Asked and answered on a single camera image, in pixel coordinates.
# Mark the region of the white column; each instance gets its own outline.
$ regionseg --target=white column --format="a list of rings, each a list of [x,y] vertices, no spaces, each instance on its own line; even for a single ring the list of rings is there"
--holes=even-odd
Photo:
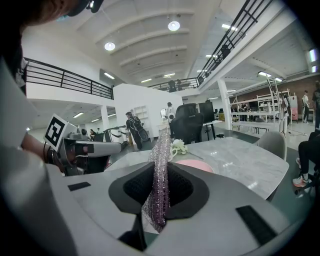
[[[101,106],[101,117],[102,117],[102,124],[103,124],[102,131],[105,131],[106,129],[110,128],[109,118],[108,118],[108,111],[107,111],[107,106],[106,105],[102,105]]]
[[[227,87],[225,80],[218,79],[218,86],[221,94],[221,100],[223,105],[223,113],[225,120],[225,129],[232,130],[232,119],[231,119],[231,109],[230,109],[230,99],[228,97]]]

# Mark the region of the gray floor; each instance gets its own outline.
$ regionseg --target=gray floor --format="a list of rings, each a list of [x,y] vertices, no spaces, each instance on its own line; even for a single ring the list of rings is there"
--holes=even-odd
[[[246,134],[243,132],[225,130],[220,127],[215,127],[215,134],[224,134],[225,137],[234,137],[249,143],[255,143],[259,137]],[[202,129],[202,141],[207,141],[208,136],[205,133],[205,129]],[[212,131],[209,131],[209,140],[213,140]],[[152,143],[150,141],[143,142],[142,150],[151,150],[156,144],[157,140]],[[124,155],[135,152],[137,149],[133,146],[126,146],[121,153],[113,155],[111,161],[114,163]],[[277,188],[271,203],[277,207],[288,218],[291,223],[294,223],[301,218],[304,218],[314,202],[314,191],[308,189],[306,192],[301,192],[299,195],[295,195],[294,186],[292,185],[292,179],[296,178],[300,172],[296,158],[299,156],[298,151],[288,147],[286,161],[289,163],[289,169]],[[313,173],[314,165],[310,163],[310,173]]]

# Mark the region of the floor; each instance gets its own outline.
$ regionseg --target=floor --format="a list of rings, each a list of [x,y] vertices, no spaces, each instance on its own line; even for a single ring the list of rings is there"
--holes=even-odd
[[[249,143],[255,143],[265,132],[260,130],[260,134],[255,134],[251,131],[247,131],[247,127],[241,127],[240,131],[237,130],[226,130],[224,129],[224,123],[218,123],[214,125],[215,134],[223,134],[225,137],[234,137]],[[309,134],[314,131],[314,126],[312,124],[305,123],[293,123],[288,127],[287,140],[287,158],[286,161],[289,163],[289,169],[282,179],[280,185],[278,186],[271,204],[277,207],[289,220],[290,223],[294,223],[297,220],[305,218],[308,214],[310,208],[313,206],[314,202],[314,191],[312,189],[307,189],[301,192],[299,195],[295,195],[294,186],[292,185],[292,179],[296,178],[300,172],[296,164],[296,158],[299,156],[297,148],[300,142],[307,141]],[[207,141],[208,136],[205,129],[202,129],[201,133],[202,141]],[[213,134],[211,130],[209,131],[209,140],[213,140]],[[150,141],[143,142],[142,150],[151,150],[156,144],[156,140],[152,143]],[[119,160],[122,156],[127,153],[137,151],[133,146],[127,146],[119,154],[113,155],[111,161],[115,162]],[[314,164],[310,163],[309,172],[313,174]],[[145,239],[149,245],[157,235],[147,233],[145,234]]]

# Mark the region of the railing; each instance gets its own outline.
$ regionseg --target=railing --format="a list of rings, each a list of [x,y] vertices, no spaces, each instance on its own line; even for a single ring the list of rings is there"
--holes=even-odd
[[[148,88],[158,89],[161,91],[172,93],[176,91],[197,88],[198,86],[198,79],[196,77],[193,77],[187,79],[170,80],[168,82],[148,86]]]
[[[246,36],[246,33],[251,26],[258,22],[259,17],[271,2],[272,0],[245,1],[230,28],[225,32],[222,40],[197,76],[200,85],[204,82],[205,78],[207,78],[228,56],[240,40]]]
[[[26,81],[32,84],[61,87],[113,100],[112,88],[54,65],[25,58],[28,63]]]

